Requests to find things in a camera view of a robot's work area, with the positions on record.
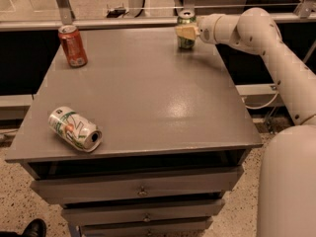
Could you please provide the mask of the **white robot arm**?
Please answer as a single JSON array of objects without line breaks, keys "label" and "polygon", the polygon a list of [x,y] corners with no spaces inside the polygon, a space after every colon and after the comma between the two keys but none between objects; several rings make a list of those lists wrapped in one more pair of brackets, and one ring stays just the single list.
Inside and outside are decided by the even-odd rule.
[{"label": "white robot arm", "polygon": [[316,75],[282,41],[261,8],[211,14],[178,25],[189,40],[227,44],[259,55],[293,120],[269,143],[261,164],[257,237],[316,237]]}]

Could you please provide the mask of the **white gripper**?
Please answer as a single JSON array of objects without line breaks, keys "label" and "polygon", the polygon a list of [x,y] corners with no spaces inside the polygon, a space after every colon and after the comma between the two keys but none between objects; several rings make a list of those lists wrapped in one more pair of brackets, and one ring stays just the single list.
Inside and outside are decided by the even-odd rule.
[{"label": "white gripper", "polygon": [[228,44],[231,38],[229,24],[231,19],[224,14],[211,14],[201,16],[195,25],[180,25],[175,28],[176,34],[180,38],[195,40],[198,37],[211,44],[225,43]]}]

